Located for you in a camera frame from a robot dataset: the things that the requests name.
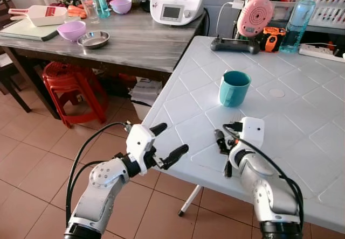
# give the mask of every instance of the white basket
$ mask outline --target white basket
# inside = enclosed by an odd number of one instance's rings
[[[345,0],[315,0],[308,25],[345,29]]]

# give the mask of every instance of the pink device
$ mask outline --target pink device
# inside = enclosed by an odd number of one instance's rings
[[[258,35],[273,16],[274,6],[269,0],[251,0],[237,20],[237,30],[242,36]]]

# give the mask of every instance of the teal mug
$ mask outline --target teal mug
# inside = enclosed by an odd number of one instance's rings
[[[219,88],[220,103],[225,107],[236,107],[243,103],[252,79],[241,71],[224,73]]]

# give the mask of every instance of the purple bowl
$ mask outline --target purple bowl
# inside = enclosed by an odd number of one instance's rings
[[[57,30],[64,39],[76,41],[86,33],[86,24],[82,21],[68,22],[60,25]]]
[[[118,14],[126,14],[132,7],[131,0],[112,0],[109,2],[112,9]]]

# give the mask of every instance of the white table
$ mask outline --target white table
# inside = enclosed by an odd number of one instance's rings
[[[193,39],[143,121],[168,124],[155,142],[159,156],[189,145],[168,173],[251,202],[238,173],[223,176],[227,156],[219,153],[213,131],[243,116],[262,118],[261,149],[301,187],[305,220],[345,233],[345,63],[299,54],[213,52],[212,39]],[[220,77],[232,69],[252,78],[238,108],[218,101]]]

